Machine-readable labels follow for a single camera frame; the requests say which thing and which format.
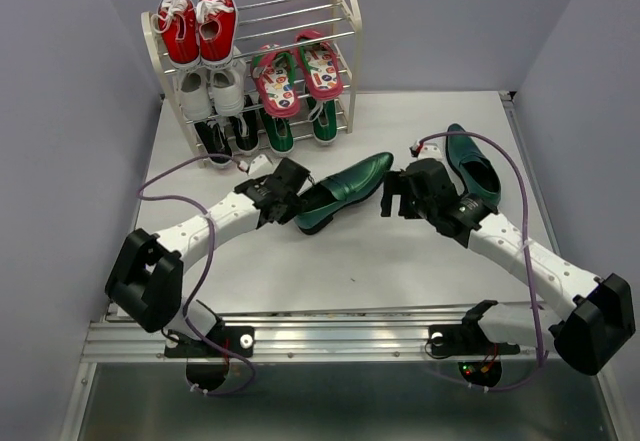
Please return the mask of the pink flip-flop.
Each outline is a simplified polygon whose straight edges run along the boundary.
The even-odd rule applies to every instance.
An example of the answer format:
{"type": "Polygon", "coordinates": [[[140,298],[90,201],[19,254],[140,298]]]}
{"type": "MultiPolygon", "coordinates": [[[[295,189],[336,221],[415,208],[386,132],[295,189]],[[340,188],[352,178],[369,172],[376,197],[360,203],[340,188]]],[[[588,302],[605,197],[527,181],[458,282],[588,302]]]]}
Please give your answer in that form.
{"type": "Polygon", "coordinates": [[[309,94],[317,101],[330,101],[342,94],[344,85],[338,68],[334,49],[323,35],[316,30],[298,33],[294,56],[302,70],[309,94]]]}
{"type": "Polygon", "coordinates": [[[272,118],[290,118],[300,110],[295,68],[291,52],[277,44],[262,46],[251,60],[251,78],[265,112],[272,118]]]}

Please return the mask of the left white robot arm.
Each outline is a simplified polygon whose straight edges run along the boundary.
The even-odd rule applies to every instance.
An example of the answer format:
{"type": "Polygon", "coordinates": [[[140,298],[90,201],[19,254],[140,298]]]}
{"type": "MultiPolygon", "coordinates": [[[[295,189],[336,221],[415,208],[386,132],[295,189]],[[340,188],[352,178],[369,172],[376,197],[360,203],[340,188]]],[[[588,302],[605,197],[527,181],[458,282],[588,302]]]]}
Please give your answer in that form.
{"type": "Polygon", "coordinates": [[[183,275],[200,260],[209,268],[223,244],[271,223],[285,224],[303,206],[299,191],[310,171],[291,159],[278,165],[261,155],[244,168],[247,179],[210,208],[194,206],[192,218],[156,233],[138,228],[120,248],[105,286],[108,298],[148,333],[171,329],[199,354],[215,353],[222,343],[219,318],[193,309],[194,295],[183,296],[183,275]]]}

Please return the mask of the dark green loafer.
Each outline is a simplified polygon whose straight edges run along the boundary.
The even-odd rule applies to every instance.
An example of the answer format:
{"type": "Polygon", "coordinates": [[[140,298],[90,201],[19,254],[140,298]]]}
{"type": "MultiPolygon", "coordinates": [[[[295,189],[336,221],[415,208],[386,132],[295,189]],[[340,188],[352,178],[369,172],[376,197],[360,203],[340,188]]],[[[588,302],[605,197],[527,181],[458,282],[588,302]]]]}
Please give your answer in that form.
{"type": "Polygon", "coordinates": [[[479,196],[484,202],[497,207],[501,201],[501,182],[489,161],[472,137],[457,124],[447,128],[445,155],[449,167],[463,184],[464,194],[479,196]]]}
{"type": "Polygon", "coordinates": [[[315,182],[300,195],[304,206],[294,218],[297,228],[305,235],[323,230],[337,213],[371,197],[393,163],[392,153],[380,152],[315,182]]]}

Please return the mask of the green sneaker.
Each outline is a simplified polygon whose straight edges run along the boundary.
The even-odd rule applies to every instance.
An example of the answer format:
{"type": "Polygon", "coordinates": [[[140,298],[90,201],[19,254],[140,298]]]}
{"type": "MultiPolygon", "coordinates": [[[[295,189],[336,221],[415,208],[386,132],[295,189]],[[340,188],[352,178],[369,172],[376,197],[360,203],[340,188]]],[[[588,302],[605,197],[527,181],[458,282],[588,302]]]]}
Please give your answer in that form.
{"type": "Polygon", "coordinates": [[[294,138],[288,120],[274,118],[265,113],[263,125],[272,152],[279,157],[288,156],[294,148],[294,138]]]}
{"type": "Polygon", "coordinates": [[[313,137],[321,146],[332,144],[338,134],[336,105],[334,100],[319,102],[306,99],[309,109],[308,120],[312,123],[313,137]]]}

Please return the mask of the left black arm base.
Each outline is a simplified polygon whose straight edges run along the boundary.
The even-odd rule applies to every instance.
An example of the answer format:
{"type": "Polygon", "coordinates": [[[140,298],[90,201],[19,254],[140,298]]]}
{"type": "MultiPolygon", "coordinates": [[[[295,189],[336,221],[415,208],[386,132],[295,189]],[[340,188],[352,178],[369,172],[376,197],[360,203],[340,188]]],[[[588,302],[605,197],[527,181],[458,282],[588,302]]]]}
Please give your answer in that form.
{"type": "Polygon", "coordinates": [[[185,378],[191,392],[205,397],[239,394],[253,383],[256,333],[249,325],[229,326],[219,322],[206,339],[163,329],[164,356],[186,362],[185,378]]]}

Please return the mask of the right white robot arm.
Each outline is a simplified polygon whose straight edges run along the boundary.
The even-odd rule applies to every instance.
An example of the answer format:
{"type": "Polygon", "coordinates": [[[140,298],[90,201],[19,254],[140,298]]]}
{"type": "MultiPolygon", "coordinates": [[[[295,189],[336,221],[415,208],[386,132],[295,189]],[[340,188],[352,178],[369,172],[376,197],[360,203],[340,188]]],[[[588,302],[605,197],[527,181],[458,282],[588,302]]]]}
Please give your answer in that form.
{"type": "Polygon", "coordinates": [[[415,161],[383,182],[381,214],[423,219],[462,247],[488,259],[535,289],[542,307],[513,307],[484,300],[456,324],[432,325],[430,354],[437,358],[513,354],[541,347],[574,370],[593,376],[634,335],[629,283],[601,278],[523,236],[507,217],[473,194],[460,195],[444,165],[415,161]]]}

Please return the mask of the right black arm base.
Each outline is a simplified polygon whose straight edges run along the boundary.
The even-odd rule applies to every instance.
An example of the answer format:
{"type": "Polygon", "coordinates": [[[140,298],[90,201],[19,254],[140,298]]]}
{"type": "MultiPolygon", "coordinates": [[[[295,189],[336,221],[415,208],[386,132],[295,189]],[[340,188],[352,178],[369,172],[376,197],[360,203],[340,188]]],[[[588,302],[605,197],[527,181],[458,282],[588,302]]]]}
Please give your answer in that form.
{"type": "Polygon", "coordinates": [[[481,330],[479,322],[499,303],[485,300],[465,313],[458,324],[440,324],[428,327],[429,337],[424,345],[425,354],[434,360],[458,356],[480,356],[481,360],[459,361],[458,370],[463,380],[472,386],[495,388],[502,376],[502,355],[520,353],[520,346],[507,342],[492,342],[481,330]]]}

